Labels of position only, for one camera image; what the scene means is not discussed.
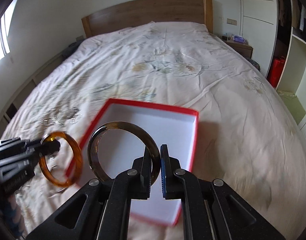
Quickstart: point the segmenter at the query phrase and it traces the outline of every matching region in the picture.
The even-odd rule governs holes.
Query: silver screw
[[[134,176],[134,175],[137,174],[137,170],[135,170],[135,169],[130,169],[130,170],[127,171],[127,174],[130,175],[130,176]]]
[[[185,170],[184,169],[177,169],[177,170],[175,170],[175,173],[177,175],[184,175],[185,174]]]
[[[100,181],[98,179],[91,179],[89,181],[89,185],[92,186],[92,187],[97,186],[99,183],[100,183]]]
[[[218,187],[221,187],[224,185],[224,182],[221,179],[215,179],[213,183],[215,186],[218,186]]]

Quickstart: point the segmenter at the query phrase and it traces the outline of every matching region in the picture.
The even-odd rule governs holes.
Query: purple object
[[[232,38],[233,38],[233,41],[237,41],[237,42],[240,42],[240,43],[245,43],[244,38],[241,37],[241,36],[234,35]]]

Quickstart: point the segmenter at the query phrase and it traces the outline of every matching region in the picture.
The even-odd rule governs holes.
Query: green floor
[[[306,115],[306,111],[302,107],[301,103],[299,102],[296,95],[290,92],[284,92],[281,90],[277,90],[277,93],[282,98],[284,104],[291,112],[292,116],[294,117],[297,124],[301,122],[301,120]]]

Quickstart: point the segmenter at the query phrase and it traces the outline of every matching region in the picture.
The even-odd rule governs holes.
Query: bed sheet
[[[3,138],[34,139],[65,130],[79,141],[108,98],[200,112],[194,174],[225,180],[287,239],[306,226],[306,158],[299,130],[265,78],[196,23],[149,23],[85,40],[43,80]],[[49,125],[77,108],[80,120]],[[64,145],[52,161],[65,169]],[[76,190],[64,193],[36,176],[16,193],[30,232]],[[183,239],[182,222],[160,227],[130,219],[128,239]]]

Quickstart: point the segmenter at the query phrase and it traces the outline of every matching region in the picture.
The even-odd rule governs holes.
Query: window
[[[9,44],[7,43],[7,37],[9,35],[10,24],[12,20],[13,11],[17,0],[13,0],[10,6],[6,9],[0,20],[0,60],[10,53]]]

